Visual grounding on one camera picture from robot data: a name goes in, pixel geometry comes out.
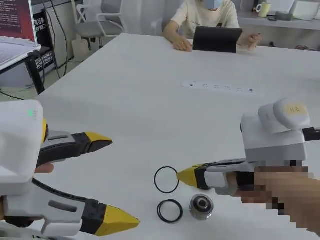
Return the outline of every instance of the label on device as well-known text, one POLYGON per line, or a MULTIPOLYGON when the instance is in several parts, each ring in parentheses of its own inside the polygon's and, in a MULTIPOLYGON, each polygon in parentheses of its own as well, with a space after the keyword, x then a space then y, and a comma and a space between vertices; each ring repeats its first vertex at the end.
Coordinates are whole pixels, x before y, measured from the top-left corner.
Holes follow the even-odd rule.
POLYGON ((284 111, 288 115, 305 115, 308 114, 307 108, 301 103, 286 104, 284 111))

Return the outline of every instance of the red screen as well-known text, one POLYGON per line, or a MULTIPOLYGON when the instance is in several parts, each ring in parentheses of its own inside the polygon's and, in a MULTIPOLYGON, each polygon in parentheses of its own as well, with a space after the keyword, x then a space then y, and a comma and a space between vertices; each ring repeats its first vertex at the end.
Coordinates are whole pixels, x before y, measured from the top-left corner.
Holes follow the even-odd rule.
POLYGON ((0 36, 35 40, 28 0, 0 0, 0 36))

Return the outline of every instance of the person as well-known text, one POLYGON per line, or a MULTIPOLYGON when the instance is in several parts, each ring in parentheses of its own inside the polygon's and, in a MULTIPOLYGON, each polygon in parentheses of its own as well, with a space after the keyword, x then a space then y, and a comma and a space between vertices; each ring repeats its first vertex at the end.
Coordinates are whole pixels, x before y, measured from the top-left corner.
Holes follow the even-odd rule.
MULTIPOLYGON (((259 167, 254 171, 254 190, 238 190, 233 197, 240 197, 243 204, 272 204, 277 198, 290 222, 320 237, 320 180, 312 178, 306 167, 259 167)), ((230 185, 237 185, 236 176, 228 173, 230 185)))
MULTIPOLYGON (((220 27, 239 29, 238 15, 235 4, 230 0, 185 0, 175 16, 163 30, 163 36, 179 51, 192 51, 192 40, 196 28, 220 27), (184 27, 185 35, 177 32, 184 27)), ((262 40, 261 34, 243 33, 238 45, 253 50, 262 40)))
MULTIPOLYGON (((42 166, 39 166, 35 169, 36 174, 49 174, 54 170, 54 165, 51 163, 46 163, 42 166)), ((5 219, 5 211, 3 205, 3 198, 0 197, 0 221, 5 219)), ((31 221, 41 220, 41 217, 32 217, 31 221)), ((16 226, 3 224, 0 225, 0 238, 7 240, 16 240, 16 239, 53 239, 53 238, 42 238, 41 236, 34 235, 31 231, 27 231, 27 229, 18 228, 16 226)))

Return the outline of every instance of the o-ring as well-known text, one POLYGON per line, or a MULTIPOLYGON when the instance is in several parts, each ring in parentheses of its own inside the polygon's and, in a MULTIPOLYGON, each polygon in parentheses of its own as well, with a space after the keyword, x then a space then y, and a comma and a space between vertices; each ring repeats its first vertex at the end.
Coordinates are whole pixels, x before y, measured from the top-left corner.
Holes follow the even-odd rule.
POLYGON ((158 214, 159 218, 160 218, 163 222, 165 222, 165 223, 167 223, 167 224, 174 224, 174 223, 178 222, 178 221, 182 218, 182 216, 184 215, 184 210, 183 210, 181 204, 180 204, 179 202, 177 202, 176 200, 173 200, 173 199, 167 199, 167 200, 164 200, 164 201, 160 202, 159 205, 158 205, 158 207, 156 208, 156 211, 157 211, 157 214, 158 214), (179 207, 180 214, 179 214, 179 216, 177 217, 177 219, 175 219, 175 220, 167 220, 167 219, 165 219, 164 216, 162 216, 162 214, 161 214, 161 207, 163 206, 163 204, 169 203, 169 202, 170 202, 170 203, 174 203, 174 204, 176 204, 176 205, 179 207))
POLYGON ((162 170, 162 169, 172 169, 173 171, 175 171, 176 174, 178 174, 177 170, 175 170, 173 167, 171 166, 163 166, 161 167, 158 171, 156 171, 155 175, 154 175, 154 178, 153 178, 153 182, 154 182, 154 185, 156 187, 156 189, 158 189, 161 193, 163 194, 172 194, 175 190, 177 190, 178 186, 179 186, 179 183, 180 181, 178 180, 178 183, 176 184, 175 188, 172 190, 172 191, 162 191, 158 185, 157 185, 157 181, 156 181, 156 178, 157 178, 157 174, 162 170))

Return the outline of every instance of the tablet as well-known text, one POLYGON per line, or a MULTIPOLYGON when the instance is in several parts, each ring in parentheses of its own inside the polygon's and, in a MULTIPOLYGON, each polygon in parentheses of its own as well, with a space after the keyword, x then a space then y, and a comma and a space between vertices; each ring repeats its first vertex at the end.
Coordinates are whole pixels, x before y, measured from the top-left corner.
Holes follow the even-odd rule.
POLYGON ((198 26, 195 29, 193 50, 236 53, 241 28, 198 26))

